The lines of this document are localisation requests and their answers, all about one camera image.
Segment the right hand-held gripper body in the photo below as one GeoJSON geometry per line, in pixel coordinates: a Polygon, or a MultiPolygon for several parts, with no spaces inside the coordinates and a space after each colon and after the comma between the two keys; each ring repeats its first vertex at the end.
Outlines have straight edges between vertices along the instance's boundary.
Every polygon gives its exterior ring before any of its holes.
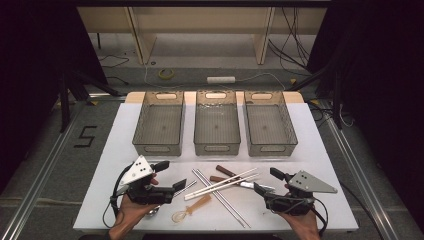
{"type": "Polygon", "coordinates": [[[314,193],[336,194],[338,190],[311,175],[300,170],[296,174],[286,174],[286,183],[289,194],[282,196],[266,193],[265,206],[274,212],[282,212],[293,216],[305,215],[313,207],[314,193]]]}

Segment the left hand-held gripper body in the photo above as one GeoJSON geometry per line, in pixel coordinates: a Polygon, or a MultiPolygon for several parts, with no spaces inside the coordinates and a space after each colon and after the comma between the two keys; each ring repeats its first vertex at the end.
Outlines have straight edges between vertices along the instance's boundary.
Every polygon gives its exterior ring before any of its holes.
{"type": "Polygon", "coordinates": [[[127,166],[118,177],[114,188],[114,199],[126,194],[134,203],[170,204],[175,193],[173,187],[155,187],[151,180],[154,172],[143,155],[127,166]]]}

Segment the metal spoon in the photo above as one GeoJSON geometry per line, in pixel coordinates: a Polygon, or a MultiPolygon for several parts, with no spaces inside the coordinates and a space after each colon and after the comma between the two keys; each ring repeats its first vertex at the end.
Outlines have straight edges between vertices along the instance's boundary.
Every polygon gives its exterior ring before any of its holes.
{"type": "MultiPolygon", "coordinates": [[[[190,182],[188,185],[186,185],[183,189],[178,190],[174,193],[173,198],[176,198],[178,195],[180,195],[181,193],[183,193],[184,191],[186,191],[187,189],[191,188],[192,186],[197,184],[197,180],[193,180],[192,182],[190,182]]],[[[159,205],[157,207],[155,207],[154,209],[150,210],[147,213],[148,217],[154,216],[160,209],[162,205],[159,205]]]]}

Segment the clear grey plastic bin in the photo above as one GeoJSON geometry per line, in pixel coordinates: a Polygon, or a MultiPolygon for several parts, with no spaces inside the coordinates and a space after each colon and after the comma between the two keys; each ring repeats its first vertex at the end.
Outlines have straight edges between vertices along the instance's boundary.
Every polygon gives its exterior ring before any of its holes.
{"type": "Polygon", "coordinates": [[[182,91],[145,93],[132,140],[139,155],[181,155],[184,102],[182,91]]]}
{"type": "Polygon", "coordinates": [[[239,153],[241,136],[234,91],[196,92],[193,142],[197,156],[235,156],[239,153]]]}
{"type": "Polygon", "coordinates": [[[282,91],[245,91],[244,118],[251,157],[288,157],[298,139],[282,91]]]}

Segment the white chopstick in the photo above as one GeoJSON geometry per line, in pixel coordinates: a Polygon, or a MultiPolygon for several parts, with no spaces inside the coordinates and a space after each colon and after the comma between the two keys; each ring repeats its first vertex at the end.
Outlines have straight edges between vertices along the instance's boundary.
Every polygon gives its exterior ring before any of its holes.
{"type": "Polygon", "coordinates": [[[195,192],[192,192],[190,194],[185,195],[184,200],[186,200],[186,201],[191,200],[191,199],[203,196],[205,194],[208,194],[208,193],[211,193],[211,192],[221,190],[223,188],[227,188],[229,186],[235,185],[236,183],[255,178],[257,176],[259,176],[259,174],[253,174],[253,175],[250,175],[248,177],[244,177],[244,178],[241,178],[241,179],[238,179],[238,180],[231,179],[231,180],[221,181],[221,182],[218,182],[218,183],[213,184],[211,186],[205,187],[203,189],[200,189],[198,191],[195,191],[195,192]]]}
{"type": "Polygon", "coordinates": [[[236,183],[239,183],[239,182],[242,182],[242,181],[245,181],[245,180],[248,180],[248,179],[257,177],[258,176],[258,173],[245,177],[245,174],[250,173],[252,171],[254,171],[254,169],[247,170],[247,171],[242,172],[240,174],[237,174],[237,175],[235,175],[233,177],[224,179],[224,180],[219,181],[217,183],[214,183],[214,184],[212,184],[210,186],[207,186],[207,187],[204,187],[204,188],[202,188],[200,190],[197,190],[197,191],[194,191],[192,193],[189,193],[189,194],[187,194],[187,195],[184,196],[184,199],[185,200],[190,200],[190,199],[193,199],[195,197],[202,196],[204,194],[207,194],[207,193],[210,193],[210,192],[213,192],[213,191],[216,191],[216,190],[219,190],[219,189],[228,187],[228,186],[230,186],[232,184],[236,184],[236,183]]]}

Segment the brown-handled knife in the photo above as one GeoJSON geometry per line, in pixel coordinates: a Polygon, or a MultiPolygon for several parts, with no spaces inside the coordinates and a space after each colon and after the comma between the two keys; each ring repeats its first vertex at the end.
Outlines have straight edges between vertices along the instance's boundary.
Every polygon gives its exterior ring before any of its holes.
{"type": "Polygon", "coordinates": [[[228,169],[224,168],[224,167],[223,167],[223,166],[221,166],[221,165],[217,165],[217,166],[216,166],[216,170],[217,170],[217,171],[219,171],[219,172],[221,172],[221,173],[226,174],[226,175],[227,175],[227,176],[229,176],[229,177],[234,177],[234,176],[236,176],[236,174],[235,174],[235,173],[231,172],[230,170],[228,170],[228,169]]]}
{"type": "MultiPolygon", "coordinates": [[[[228,179],[222,178],[222,177],[217,177],[217,176],[210,176],[209,180],[217,183],[217,182],[220,182],[220,181],[223,181],[223,180],[228,180],[228,179]]],[[[243,187],[243,188],[254,189],[254,183],[253,182],[242,181],[242,182],[236,183],[235,185],[243,187]]],[[[265,189],[268,192],[275,191],[274,187],[270,187],[270,186],[266,186],[266,185],[262,185],[262,184],[259,184],[259,186],[262,187],[263,189],[265,189]]]]}

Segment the person's right hand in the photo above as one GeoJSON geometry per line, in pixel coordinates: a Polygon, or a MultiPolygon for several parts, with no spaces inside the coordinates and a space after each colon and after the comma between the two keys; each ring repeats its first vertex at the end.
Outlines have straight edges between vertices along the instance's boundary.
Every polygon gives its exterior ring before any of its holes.
{"type": "Polygon", "coordinates": [[[279,213],[296,233],[300,240],[321,240],[317,227],[316,214],[310,210],[305,215],[293,216],[286,213],[279,213]]]}

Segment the person's left hand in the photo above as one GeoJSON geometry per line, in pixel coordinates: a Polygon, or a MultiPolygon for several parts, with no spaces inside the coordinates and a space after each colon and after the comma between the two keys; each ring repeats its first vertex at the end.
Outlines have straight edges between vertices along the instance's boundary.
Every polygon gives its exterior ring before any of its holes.
{"type": "Polygon", "coordinates": [[[133,229],[140,220],[155,207],[157,207],[157,204],[141,205],[134,203],[127,195],[124,195],[116,217],[114,228],[120,228],[121,230],[133,229]]]}

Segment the white table mat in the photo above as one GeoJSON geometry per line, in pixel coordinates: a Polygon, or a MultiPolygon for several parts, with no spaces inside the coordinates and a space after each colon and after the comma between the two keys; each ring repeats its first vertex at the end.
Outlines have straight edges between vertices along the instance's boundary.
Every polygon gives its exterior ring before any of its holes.
{"type": "MultiPolygon", "coordinates": [[[[135,161],[138,153],[132,144],[141,106],[123,104],[119,107],[106,145],[100,157],[92,182],[78,213],[74,228],[83,232],[104,230],[115,221],[113,211],[107,207],[115,182],[122,170],[135,161]]],[[[329,217],[328,231],[356,230],[358,225],[341,189],[323,141],[319,135],[311,112],[305,104],[290,104],[289,115],[293,123],[298,144],[289,157],[258,158],[247,153],[246,136],[241,136],[239,154],[236,156],[198,156],[194,150],[195,106],[185,107],[182,154],[169,159],[168,169],[157,176],[162,186],[170,186],[182,179],[194,182],[193,191],[203,184],[193,171],[198,169],[205,177],[218,176],[217,165],[234,173],[252,170],[258,175],[257,182],[272,186],[279,194],[286,192],[284,183],[271,176],[269,170],[275,167],[285,173],[294,174],[304,170],[337,189],[335,194],[317,193],[315,206],[322,215],[329,217]]],[[[175,223],[171,216],[193,204],[183,195],[162,206],[152,217],[141,220],[136,229],[144,233],[278,233],[287,231],[289,226],[276,214],[265,207],[263,198],[251,189],[232,186],[221,194],[242,215],[248,225],[242,226],[217,199],[212,199],[195,210],[182,222],[175,223]]]]}

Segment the black metal stand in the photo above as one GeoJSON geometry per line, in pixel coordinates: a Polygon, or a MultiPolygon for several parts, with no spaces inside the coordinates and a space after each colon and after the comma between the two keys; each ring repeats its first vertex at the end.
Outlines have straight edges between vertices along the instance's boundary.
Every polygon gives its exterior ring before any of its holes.
{"type": "Polygon", "coordinates": [[[321,84],[326,82],[332,86],[332,119],[338,129],[342,128],[341,117],[340,117],[340,87],[341,87],[341,72],[340,72],[340,55],[341,51],[336,50],[328,63],[319,71],[308,76],[302,82],[289,88],[289,91],[298,91],[303,87],[312,84],[314,81],[319,80],[321,84]]]}
{"type": "Polygon", "coordinates": [[[61,103],[62,125],[60,132],[64,132],[70,124],[70,102],[68,93],[71,93],[77,101],[87,102],[90,95],[84,85],[88,83],[97,89],[114,97],[120,97],[121,93],[112,89],[105,83],[101,83],[89,75],[80,71],[69,71],[64,73],[58,80],[59,96],[61,103]]]}

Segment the white power strip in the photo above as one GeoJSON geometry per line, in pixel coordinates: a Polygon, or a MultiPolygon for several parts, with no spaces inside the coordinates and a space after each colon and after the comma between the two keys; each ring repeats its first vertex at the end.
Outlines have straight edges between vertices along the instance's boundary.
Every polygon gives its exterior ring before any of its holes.
{"type": "Polygon", "coordinates": [[[206,78],[208,84],[233,84],[236,82],[234,76],[209,76],[206,78]]]}

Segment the black curtain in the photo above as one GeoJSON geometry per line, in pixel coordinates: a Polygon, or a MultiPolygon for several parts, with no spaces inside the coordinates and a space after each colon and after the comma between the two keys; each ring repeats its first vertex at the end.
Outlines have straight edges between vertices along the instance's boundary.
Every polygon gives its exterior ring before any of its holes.
{"type": "Polygon", "coordinates": [[[424,233],[424,0],[331,0],[308,70],[348,33],[342,101],[424,233]]]}
{"type": "Polygon", "coordinates": [[[78,8],[59,0],[0,0],[0,193],[56,102],[60,81],[107,82],[78,8]]]}

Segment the beige wooden desk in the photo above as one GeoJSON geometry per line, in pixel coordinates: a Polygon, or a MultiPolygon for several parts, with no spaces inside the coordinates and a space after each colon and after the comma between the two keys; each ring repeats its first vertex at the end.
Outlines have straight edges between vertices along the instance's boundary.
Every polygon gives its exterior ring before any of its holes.
{"type": "Polygon", "coordinates": [[[130,33],[140,63],[151,56],[161,33],[249,34],[256,61],[265,63],[269,36],[287,34],[287,20],[298,33],[318,33],[326,10],[311,7],[79,7],[89,33],[130,33]]]}

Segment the aluminium floor rail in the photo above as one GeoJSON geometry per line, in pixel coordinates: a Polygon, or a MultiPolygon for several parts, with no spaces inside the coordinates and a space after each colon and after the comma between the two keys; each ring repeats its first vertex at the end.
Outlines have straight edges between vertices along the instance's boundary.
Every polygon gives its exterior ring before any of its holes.
{"type": "Polygon", "coordinates": [[[5,227],[5,230],[0,234],[1,240],[17,240],[21,234],[25,224],[27,223],[30,214],[32,213],[36,203],[41,195],[48,178],[50,177],[55,165],[57,164],[60,155],[65,148],[65,145],[70,137],[71,131],[74,129],[81,111],[86,106],[85,102],[77,102],[72,111],[68,125],[59,133],[55,139],[54,145],[49,151],[48,156],[43,162],[43,165],[37,172],[36,177],[31,183],[28,191],[23,198],[17,203],[16,211],[11,216],[10,221],[5,227]]]}
{"type": "Polygon", "coordinates": [[[364,199],[364,203],[368,207],[368,211],[374,220],[377,229],[381,233],[383,240],[399,240],[399,236],[396,233],[392,221],[385,211],[382,203],[378,199],[376,192],[374,191],[371,182],[365,175],[364,170],[360,166],[360,163],[353,152],[344,133],[337,127],[332,119],[327,121],[329,129],[335,138],[344,159],[350,169],[351,174],[361,192],[364,199]]]}

